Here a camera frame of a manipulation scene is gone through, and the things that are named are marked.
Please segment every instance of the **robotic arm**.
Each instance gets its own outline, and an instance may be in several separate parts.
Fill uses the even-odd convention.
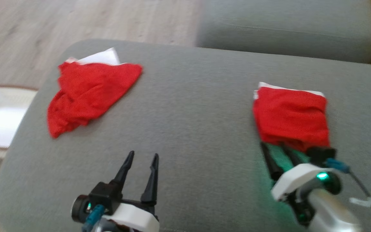
[[[158,232],[155,215],[158,184],[158,154],[151,163],[151,174],[140,201],[122,198],[122,188],[134,158],[131,151],[117,175],[108,184],[99,182],[90,194],[80,195],[71,209],[75,222],[83,223],[82,232]]]
[[[336,199],[341,183],[333,169],[301,163],[289,148],[282,145],[294,168],[283,172],[261,143],[264,158],[275,185],[271,194],[276,201],[290,205],[298,223],[311,232],[363,232],[359,220]],[[315,154],[314,163],[325,160],[326,154]]]

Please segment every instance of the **gray sofa cushion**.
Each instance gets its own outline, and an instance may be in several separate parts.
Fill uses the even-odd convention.
[[[90,40],[59,58],[115,47],[144,73],[109,111],[87,127],[50,138],[46,110],[58,91],[53,71],[26,113],[0,171],[0,222],[7,232],[80,231],[70,209],[79,194],[109,181],[136,151],[123,190],[139,199],[160,154],[161,231],[298,232],[289,207],[273,201],[252,115],[259,81],[322,91],[338,157],[371,191],[371,65],[272,54]],[[371,212],[342,176],[340,199],[371,231]]]
[[[207,0],[197,46],[371,62],[370,0]]]

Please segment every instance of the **wooden floor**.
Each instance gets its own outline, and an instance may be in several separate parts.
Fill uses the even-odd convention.
[[[89,38],[193,46],[201,2],[0,0],[0,84],[39,88],[58,56]]]

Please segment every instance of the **red towel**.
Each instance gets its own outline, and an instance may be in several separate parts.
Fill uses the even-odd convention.
[[[309,147],[329,147],[326,122],[327,100],[314,91],[296,91],[261,82],[253,113],[264,142],[305,152]]]
[[[47,110],[48,130],[53,138],[104,114],[137,81],[142,67],[132,63],[111,66],[64,62],[59,70],[60,91]]]

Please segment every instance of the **white fabric edge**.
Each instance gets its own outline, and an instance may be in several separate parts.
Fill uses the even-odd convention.
[[[254,100],[259,98],[259,95],[257,94],[257,91],[262,87],[272,88],[272,89],[280,89],[280,90],[289,90],[289,91],[302,91],[302,90],[283,88],[283,87],[276,86],[276,85],[270,85],[270,84],[267,84],[266,82],[259,82],[259,88],[257,90],[255,90],[254,93],[253,93],[253,99]],[[324,94],[322,92],[319,92],[319,91],[305,91],[305,92],[309,92],[309,93],[312,93],[312,94],[315,94],[315,95],[318,95],[318,96],[321,96],[321,97],[325,97]]]
[[[116,66],[120,65],[120,61],[118,58],[118,54],[115,51],[115,48],[109,48],[105,51],[90,55],[88,57],[84,57],[82,59],[75,59],[74,57],[68,58],[65,62],[72,63],[78,62],[79,64],[88,64],[88,63],[105,63],[108,65]]]

